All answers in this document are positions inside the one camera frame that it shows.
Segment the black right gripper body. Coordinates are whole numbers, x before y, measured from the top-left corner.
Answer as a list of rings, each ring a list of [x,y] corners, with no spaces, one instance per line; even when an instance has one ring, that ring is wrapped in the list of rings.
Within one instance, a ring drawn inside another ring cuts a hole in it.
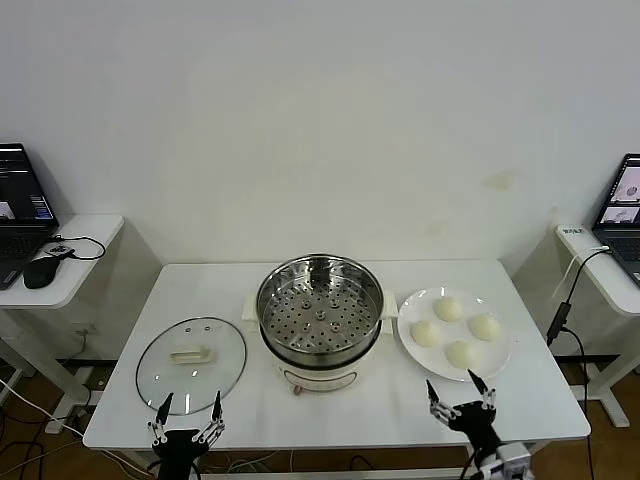
[[[456,405],[454,410],[456,416],[449,420],[448,427],[463,433],[480,458],[495,454],[502,444],[493,428],[496,408],[482,401],[473,401]]]

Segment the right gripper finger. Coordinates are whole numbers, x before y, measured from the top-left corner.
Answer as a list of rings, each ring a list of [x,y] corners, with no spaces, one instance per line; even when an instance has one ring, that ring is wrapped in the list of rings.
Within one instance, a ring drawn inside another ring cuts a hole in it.
[[[484,410],[494,410],[496,391],[493,388],[489,388],[484,380],[480,376],[476,375],[471,369],[468,369],[467,372],[474,386],[481,394],[481,408]]]
[[[451,420],[460,416],[460,412],[454,407],[442,402],[429,379],[426,380],[427,395],[429,399],[429,411],[439,422],[448,425]]]

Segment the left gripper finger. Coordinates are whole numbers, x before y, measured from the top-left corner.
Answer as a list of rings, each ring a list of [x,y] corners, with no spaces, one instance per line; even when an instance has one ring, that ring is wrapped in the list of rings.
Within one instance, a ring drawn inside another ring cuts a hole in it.
[[[199,444],[214,444],[224,430],[225,423],[222,417],[221,392],[218,391],[209,422],[192,437],[192,441]]]
[[[161,443],[167,442],[164,426],[166,425],[170,413],[172,399],[173,393],[169,393],[164,402],[158,408],[155,419],[147,423],[149,429],[154,435],[154,440],[152,442],[153,445],[160,445]]]

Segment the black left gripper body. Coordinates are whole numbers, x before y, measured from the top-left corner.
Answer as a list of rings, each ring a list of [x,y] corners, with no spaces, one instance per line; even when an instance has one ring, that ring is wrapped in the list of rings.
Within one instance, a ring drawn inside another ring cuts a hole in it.
[[[159,480],[189,480],[191,474],[201,479],[196,465],[206,453],[206,442],[198,435],[197,429],[170,430],[161,439],[152,443],[152,450],[158,457],[154,466],[158,467]]]

